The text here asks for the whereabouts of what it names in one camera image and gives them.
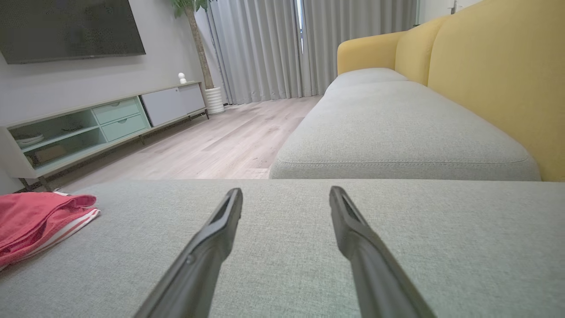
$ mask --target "tv stand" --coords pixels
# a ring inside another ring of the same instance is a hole
[[[160,100],[159,96],[174,99]],[[150,102],[159,105],[149,115],[144,97],[147,106]],[[151,115],[159,117],[160,122],[151,123]],[[140,92],[2,126],[0,161],[8,175],[19,178],[26,190],[32,188],[26,179],[38,179],[47,191],[52,191],[46,176],[133,139],[145,144],[144,135],[203,115],[210,119],[198,81]]]

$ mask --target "white stripe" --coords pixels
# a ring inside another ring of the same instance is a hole
[[[69,196],[70,195],[68,193],[60,192],[60,191],[53,191],[53,193],[58,194],[58,195],[62,195],[62,196]]]
[[[71,235],[73,235],[74,233],[78,232],[78,230],[82,229],[84,226],[86,226],[88,223],[90,223],[90,221],[92,221],[93,219],[95,219],[98,214],[99,214],[100,210],[99,209],[93,209],[92,211],[90,211],[89,213],[85,214],[84,216],[72,221],[71,223],[67,224],[65,227],[63,227],[62,229],[60,229],[59,231],[57,231],[57,233],[55,233],[47,242],[41,244],[41,246],[39,246],[38,248],[36,248],[33,252],[31,252],[30,254],[27,254],[24,258],[22,258],[22,260],[28,258],[28,257],[32,257],[33,255],[42,252],[44,249],[47,249],[48,247],[50,247],[50,245],[55,242],[58,238],[60,238],[63,234],[65,234],[65,232],[67,232],[68,230],[70,230],[73,226],[77,225],[78,223],[80,223],[81,221],[85,220],[81,225],[77,226],[74,230],[72,230],[71,232],[69,232],[67,235],[65,235],[65,237],[61,238],[57,243],[60,243],[62,241],[64,241],[65,239],[67,239],[68,237],[70,237]]]

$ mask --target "wooden floor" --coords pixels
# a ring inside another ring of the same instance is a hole
[[[119,147],[51,182],[75,193],[126,179],[267,179],[276,153],[320,96],[229,107]]]

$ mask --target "gray sofa cushion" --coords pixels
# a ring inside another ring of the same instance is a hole
[[[341,74],[328,86],[326,93],[328,91],[346,89],[361,84],[375,84],[384,81],[404,80],[408,80],[408,78],[389,68],[364,68],[362,70],[356,70]]]
[[[86,189],[100,217],[0,272],[0,316],[132,316],[232,187],[244,205],[211,316],[359,315],[329,212],[334,184],[439,317],[565,310],[564,183],[197,180]]]
[[[517,141],[464,107],[411,81],[328,92],[271,166],[273,179],[537,181]]]

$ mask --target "potted plant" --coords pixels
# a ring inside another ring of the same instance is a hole
[[[194,13],[200,8],[203,8],[206,12],[208,12],[208,4],[212,1],[213,0],[171,0],[173,8],[175,9],[175,17],[178,18],[183,13],[188,17],[190,31],[194,38],[194,44],[196,44],[198,59],[200,60],[200,66],[202,67],[202,73],[204,74],[206,104],[210,115],[223,113],[225,110],[224,104],[221,100],[220,88],[215,87],[214,82],[212,81],[208,60],[206,60],[206,53],[204,52],[204,46],[202,45],[202,37],[200,36],[200,31],[196,25]]]

